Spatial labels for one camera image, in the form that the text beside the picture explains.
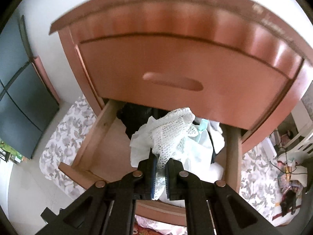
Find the wooden drawer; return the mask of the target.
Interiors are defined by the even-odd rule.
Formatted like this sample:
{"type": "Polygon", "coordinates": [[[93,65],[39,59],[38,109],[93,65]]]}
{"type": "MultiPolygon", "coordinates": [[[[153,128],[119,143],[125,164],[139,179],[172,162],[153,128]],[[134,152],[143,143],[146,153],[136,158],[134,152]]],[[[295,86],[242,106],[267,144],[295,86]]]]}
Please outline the wooden drawer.
{"type": "MultiPolygon", "coordinates": [[[[98,115],[93,127],[83,141],[72,165],[60,163],[59,169],[88,189],[98,180],[113,182],[132,172],[130,165],[130,140],[124,124],[116,118],[123,102],[109,100],[98,115]]],[[[224,162],[223,179],[236,192],[241,180],[241,130],[222,125],[226,146],[216,160],[224,162]]],[[[160,201],[137,201],[136,215],[151,220],[185,226],[185,209],[160,201]]]]}
{"type": "Polygon", "coordinates": [[[252,129],[288,84],[277,70],[233,50],[190,39],[131,36],[80,44],[96,93],[252,129]]]}

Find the dark teal wardrobe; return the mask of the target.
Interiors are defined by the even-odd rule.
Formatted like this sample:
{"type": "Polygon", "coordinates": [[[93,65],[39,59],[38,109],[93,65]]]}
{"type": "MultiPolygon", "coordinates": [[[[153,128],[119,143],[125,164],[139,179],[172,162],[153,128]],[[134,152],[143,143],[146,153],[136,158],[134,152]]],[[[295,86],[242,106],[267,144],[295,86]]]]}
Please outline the dark teal wardrobe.
{"type": "Polygon", "coordinates": [[[31,159],[59,104],[35,70],[11,16],[1,32],[1,139],[31,159]]]}

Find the red floral blanket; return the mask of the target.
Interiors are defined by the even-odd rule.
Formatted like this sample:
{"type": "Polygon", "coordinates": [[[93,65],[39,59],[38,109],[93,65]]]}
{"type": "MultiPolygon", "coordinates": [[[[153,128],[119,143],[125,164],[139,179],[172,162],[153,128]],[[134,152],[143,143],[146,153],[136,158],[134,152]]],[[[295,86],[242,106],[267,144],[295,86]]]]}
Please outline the red floral blanket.
{"type": "Polygon", "coordinates": [[[144,228],[142,228],[138,225],[134,226],[133,235],[145,235],[145,234],[148,234],[148,232],[144,228]]]}

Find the grey floral bed sheet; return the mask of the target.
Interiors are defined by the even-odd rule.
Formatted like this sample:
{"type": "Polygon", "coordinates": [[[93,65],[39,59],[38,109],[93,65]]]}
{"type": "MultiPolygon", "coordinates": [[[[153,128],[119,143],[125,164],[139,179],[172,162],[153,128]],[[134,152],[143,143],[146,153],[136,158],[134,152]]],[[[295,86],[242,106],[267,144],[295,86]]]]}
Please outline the grey floral bed sheet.
{"type": "Polygon", "coordinates": [[[39,159],[39,168],[68,197],[75,200],[85,189],[59,169],[60,163],[72,165],[97,116],[85,96],[79,97],[52,133],[39,159]]]}

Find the black clothing in drawer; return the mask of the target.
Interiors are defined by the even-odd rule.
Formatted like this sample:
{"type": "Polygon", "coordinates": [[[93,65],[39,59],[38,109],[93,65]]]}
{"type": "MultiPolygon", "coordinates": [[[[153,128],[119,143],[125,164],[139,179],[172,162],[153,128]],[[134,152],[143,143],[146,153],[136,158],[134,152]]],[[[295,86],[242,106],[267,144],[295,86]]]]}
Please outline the black clothing in drawer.
{"type": "Polygon", "coordinates": [[[117,118],[125,125],[125,133],[129,139],[135,134],[139,128],[148,122],[152,116],[154,119],[164,117],[169,111],[126,103],[117,111],[117,118]]]}

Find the white lace cloth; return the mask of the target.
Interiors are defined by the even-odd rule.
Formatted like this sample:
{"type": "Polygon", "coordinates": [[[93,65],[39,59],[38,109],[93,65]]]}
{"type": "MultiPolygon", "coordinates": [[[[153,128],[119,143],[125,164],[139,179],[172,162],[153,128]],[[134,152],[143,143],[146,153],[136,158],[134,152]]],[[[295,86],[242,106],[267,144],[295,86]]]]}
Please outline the white lace cloth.
{"type": "Polygon", "coordinates": [[[180,108],[164,117],[148,118],[130,140],[130,164],[137,168],[150,153],[156,156],[154,200],[166,201],[165,165],[178,160],[186,171],[201,180],[220,180],[224,169],[213,160],[224,148],[223,131],[217,121],[196,117],[189,108],[180,108]]]}

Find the wooden nightstand cabinet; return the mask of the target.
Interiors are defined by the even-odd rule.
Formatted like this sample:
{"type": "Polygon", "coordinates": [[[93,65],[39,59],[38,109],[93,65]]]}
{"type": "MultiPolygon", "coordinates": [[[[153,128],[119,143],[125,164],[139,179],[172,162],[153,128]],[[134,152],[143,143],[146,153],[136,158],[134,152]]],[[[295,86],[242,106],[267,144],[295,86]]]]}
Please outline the wooden nightstand cabinet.
{"type": "Polygon", "coordinates": [[[251,0],[90,0],[51,24],[76,80],[96,114],[108,98],[90,80],[79,46],[131,36],[165,36],[221,46],[286,76],[288,84],[267,114],[244,130],[249,151],[292,111],[312,81],[312,47],[289,24],[251,0]]]}

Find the pale pink cloth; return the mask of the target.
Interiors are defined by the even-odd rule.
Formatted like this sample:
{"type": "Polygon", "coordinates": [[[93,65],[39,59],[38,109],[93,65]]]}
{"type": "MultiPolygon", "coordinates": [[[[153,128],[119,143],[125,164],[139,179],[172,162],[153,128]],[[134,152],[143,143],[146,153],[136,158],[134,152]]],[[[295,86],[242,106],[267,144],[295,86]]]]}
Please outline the pale pink cloth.
{"type": "Polygon", "coordinates": [[[143,228],[148,228],[161,234],[188,234],[187,228],[179,225],[172,225],[135,215],[136,223],[143,228]]]}

